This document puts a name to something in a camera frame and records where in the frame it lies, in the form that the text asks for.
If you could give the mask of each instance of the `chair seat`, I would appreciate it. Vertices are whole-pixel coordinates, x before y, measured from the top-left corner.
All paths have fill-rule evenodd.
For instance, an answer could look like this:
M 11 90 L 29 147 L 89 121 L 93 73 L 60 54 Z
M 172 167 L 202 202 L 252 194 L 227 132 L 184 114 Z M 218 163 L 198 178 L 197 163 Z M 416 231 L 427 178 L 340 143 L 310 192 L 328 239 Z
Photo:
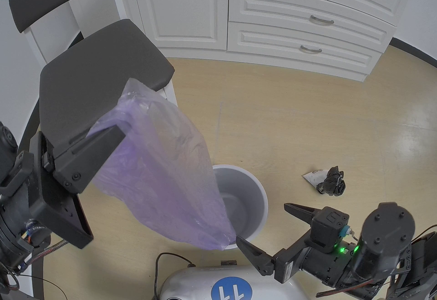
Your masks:
M 129 19 L 90 35 L 48 63 L 40 77 L 41 131 L 57 146 L 116 104 L 129 78 L 158 91 L 174 68 Z

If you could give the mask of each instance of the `white logo symbol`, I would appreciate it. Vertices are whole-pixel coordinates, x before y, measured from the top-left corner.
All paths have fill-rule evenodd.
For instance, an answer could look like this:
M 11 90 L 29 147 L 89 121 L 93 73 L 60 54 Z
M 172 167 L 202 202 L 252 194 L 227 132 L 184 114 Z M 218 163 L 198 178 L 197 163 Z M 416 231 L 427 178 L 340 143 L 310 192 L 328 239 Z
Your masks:
M 236 284 L 234 284 L 233 288 L 234 288 L 234 300 L 240 300 L 242 297 L 244 297 L 244 293 L 241 295 L 238 294 L 238 287 Z M 225 293 L 223 292 L 222 286 L 218 287 L 218 289 L 220 293 L 220 300 L 230 300 L 231 296 L 228 295 L 227 297 L 225 297 Z

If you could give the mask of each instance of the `silver handle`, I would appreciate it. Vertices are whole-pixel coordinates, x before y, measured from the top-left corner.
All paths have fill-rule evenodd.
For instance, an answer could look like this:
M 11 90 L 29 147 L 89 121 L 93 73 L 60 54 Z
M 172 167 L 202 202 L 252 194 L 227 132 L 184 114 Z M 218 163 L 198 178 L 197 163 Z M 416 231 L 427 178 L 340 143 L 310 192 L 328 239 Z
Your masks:
M 309 49 L 308 47 L 305 47 L 303 45 L 301 45 L 301 50 L 304 50 L 304 51 L 307 51 L 307 52 L 313 52 L 313 53 L 320 53 L 320 52 L 322 52 L 322 49 L 318 49 L 318 50 Z
M 313 15 L 309 16 L 310 21 L 314 21 L 314 22 L 318 22 L 318 23 L 323 23 L 323 24 L 334 24 L 334 21 L 327 21 L 326 19 L 321 19 L 321 18 L 317 18 Z

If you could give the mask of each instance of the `translucent bag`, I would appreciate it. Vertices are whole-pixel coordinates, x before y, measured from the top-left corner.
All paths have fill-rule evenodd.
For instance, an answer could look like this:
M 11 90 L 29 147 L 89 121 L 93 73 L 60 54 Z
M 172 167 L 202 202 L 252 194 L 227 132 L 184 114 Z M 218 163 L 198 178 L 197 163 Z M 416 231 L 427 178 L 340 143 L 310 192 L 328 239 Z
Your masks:
M 235 241 L 205 140 L 177 106 L 129 79 L 88 136 L 113 125 L 126 137 L 93 179 L 103 193 L 174 241 L 206 250 Z

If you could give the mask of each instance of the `floor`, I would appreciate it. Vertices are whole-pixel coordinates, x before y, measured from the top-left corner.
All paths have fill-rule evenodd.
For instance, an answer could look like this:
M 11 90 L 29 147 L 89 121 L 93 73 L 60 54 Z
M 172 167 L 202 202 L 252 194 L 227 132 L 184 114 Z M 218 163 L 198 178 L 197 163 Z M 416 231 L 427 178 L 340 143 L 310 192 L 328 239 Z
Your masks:
M 363 83 L 234 62 L 171 62 L 180 109 L 204 135 L 212 162 L 241 166 L 263 184 L 270 209 L 254 244 L 268 253 L 308 229 L 283 211 L 286 202 L 330 205 L 350 214 L 356 232 L 381 201 L 407 208 L 416 234 L 436 223 L 436 68 L 392 46 Z M 345 172 L 341 197 L 320 195 L 301 177 L 335 165 Z M 69 300 L 151 299 L 155 258 L 163 251 L 197 265 L 247 264 L 238 250 L 202 251 L 161 237 L 93 185 L 80 199 L 94 241 L 82 251 L 67 245 L 44 261 L 44 276 Z M 165 258 L 159 284 L 186 267 Z M 327 289 L 303 272 L 296 277 L 311 299 Z M 46 300 L 62 298 L 50 284 L 45 290 Z

